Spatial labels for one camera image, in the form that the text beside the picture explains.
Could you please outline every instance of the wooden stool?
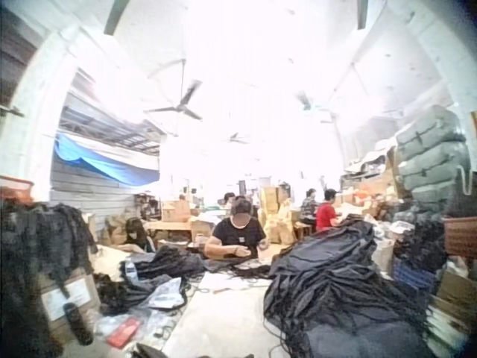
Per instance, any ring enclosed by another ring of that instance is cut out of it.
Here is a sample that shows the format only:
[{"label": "wooden stool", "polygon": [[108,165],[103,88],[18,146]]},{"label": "wooden stool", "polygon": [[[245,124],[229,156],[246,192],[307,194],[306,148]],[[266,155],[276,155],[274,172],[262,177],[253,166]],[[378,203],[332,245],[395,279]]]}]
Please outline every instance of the wooden stool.
[{"label": "wooden stool", "polygon": [[307,225],[302,222],[295,222],[293,227],[297,231],[298,241],[303,240],[303,237],[309,236],[313,232],[313,227],[311,225]]}]

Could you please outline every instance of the fan blade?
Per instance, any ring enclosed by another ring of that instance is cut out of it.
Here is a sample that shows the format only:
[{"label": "fan blade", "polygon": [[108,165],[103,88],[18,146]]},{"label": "fan blade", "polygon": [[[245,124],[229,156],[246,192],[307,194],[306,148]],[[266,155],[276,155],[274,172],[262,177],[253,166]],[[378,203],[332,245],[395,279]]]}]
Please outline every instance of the fan blade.
[{"label": "fan blade", "polygon": [[202,82],[194,81],[187,89],[186,95],[180,100],[180,106],[186,106],[189,101],[191,100],[192,95],[194,92],[201,86]]},{"label": "fan blade", "polygon": [[172,66],[175,66],[175,65],[178,65],[179,63],[182,63],[183,61],[186,61],[185,58],[181,58],[180,60],[174,60],[174,61],[170,61],[170,62],[167,62],[167,63],[164,63],[163,65],[159,66],[157,69],[155,69],[154,71],[152,71],[148,78],[151,78],[153,76],[155,76],[156,74],[158,74],[159,72],[161,71],[164,71]]},{"label": "fan blade", "polygon": [[174,112],[180,112],[176,107],[166,107],[166,108],[155,108],[153,110],[146,110],[146,113],[151,113],[151,112],[169,112],[169,111],[174,111]]},{"label": "fan blade", "polygon": [[124,10],[129,4],[129,0],[115,0],[113,4],[113,8],[110,12],[110,17],[108,17],[106,26],[104,28],[105,35],[114,35],[114,31],[118,27],[119,20],[121,19]]},{"label": "fan blade", "polygon": [[189,110],[188,108],[185,108],[185,107],[184,107],[183,113],[186,114],[187,116],[192,117],[193,119],[197,119],[197,120],[199,120],[199,121],[202,120],[202,117],[201,117],[201,116],[199,116],[198,114],[195,114],[194,112],[192,112],[192,111]]},{"label": "fan blade", "polygon": [[303,110],[311,110],[312,104],[310,103],[310,100],[308,100],[308,97],[305,94],[305,91],[299,91],[295,95],[301,103],[303,103]]}]

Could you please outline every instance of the corrugated metal wall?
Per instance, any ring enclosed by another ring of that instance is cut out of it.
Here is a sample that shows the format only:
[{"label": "corrugated metal wall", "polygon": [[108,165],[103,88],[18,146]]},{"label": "corrugated metal wall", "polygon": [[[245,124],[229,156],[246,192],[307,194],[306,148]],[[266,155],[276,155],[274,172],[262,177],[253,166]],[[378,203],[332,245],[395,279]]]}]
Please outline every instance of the corrugated metal wall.
[{"label": "corrugated metal wall", "polygon": [[94,213],[96,230],[104,227],[104,218],[124,212],[134,205],[137,188],[126,186],[107,176],[72,166],[54,155],[51,166],[50,202],[64,203]]}]

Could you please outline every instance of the ceiling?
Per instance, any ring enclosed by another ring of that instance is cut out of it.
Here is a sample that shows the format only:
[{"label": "ceiling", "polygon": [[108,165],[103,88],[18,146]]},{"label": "ceiling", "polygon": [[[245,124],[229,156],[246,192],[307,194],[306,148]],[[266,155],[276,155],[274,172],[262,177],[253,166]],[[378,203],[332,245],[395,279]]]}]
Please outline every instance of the ceiling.
[{"label": "ceiling", "polygon": [[[112,4],[91,4],[102,25]],[[203,81],[190,107],[204,125],[220,127],[224,136],[247,127],[256,136],[264,120],[300,116],[293,96],[300,89],[316,102],[333,98],[338,107],[364,93],[381,104],[374,114],[383,114],[401,110],[440,81],[389,10],[379,15],[382,29],[372,46],[361,49],[356,70],[344,76],[362,41],[356,6],[356,0],[134,0],[114,37],[146,75],[186,58],[186,85],[193,78]],[[178,65],[151,78],[173,104],[180,99],[181,73]]]}]

